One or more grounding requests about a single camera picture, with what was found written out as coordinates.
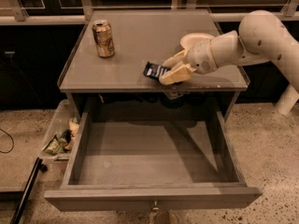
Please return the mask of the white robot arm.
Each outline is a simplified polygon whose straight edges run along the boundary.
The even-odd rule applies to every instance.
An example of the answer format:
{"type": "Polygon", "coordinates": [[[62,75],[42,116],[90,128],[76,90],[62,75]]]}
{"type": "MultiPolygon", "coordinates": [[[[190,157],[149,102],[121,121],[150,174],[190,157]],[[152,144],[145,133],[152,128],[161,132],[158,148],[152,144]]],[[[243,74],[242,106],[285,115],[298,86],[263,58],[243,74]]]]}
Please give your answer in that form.
{"type": "Polygon", "coordinates": [[[236,31],[217,37],[185,35],[183,51],[164,62],[169,70],[159,77],[164,85],[209,74],[225,65],[247,66],[270,61],[289,81],[276,103],[277,111],[290,113],[299,100],[299,43],[280,19],[265,10],[250,12],[236,31]]]}

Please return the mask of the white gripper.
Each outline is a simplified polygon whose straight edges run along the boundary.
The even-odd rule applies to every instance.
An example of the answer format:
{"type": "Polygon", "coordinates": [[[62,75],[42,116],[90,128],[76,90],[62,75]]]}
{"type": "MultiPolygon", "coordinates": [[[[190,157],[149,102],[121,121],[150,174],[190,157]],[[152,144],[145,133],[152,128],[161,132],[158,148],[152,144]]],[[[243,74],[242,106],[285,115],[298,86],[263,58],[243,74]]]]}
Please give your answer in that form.
{"type": "Polygon", "coordinates": [[[212,56],[210,44],[209,39],[204,39],[192,45],[188,52],[184,49],[164,61],[163,66],[171,70],[160,76],[159,81],[163,85],[172,85],[190,79],[194,72],[200,75],[215,72],[218,66],[212,56]]]}

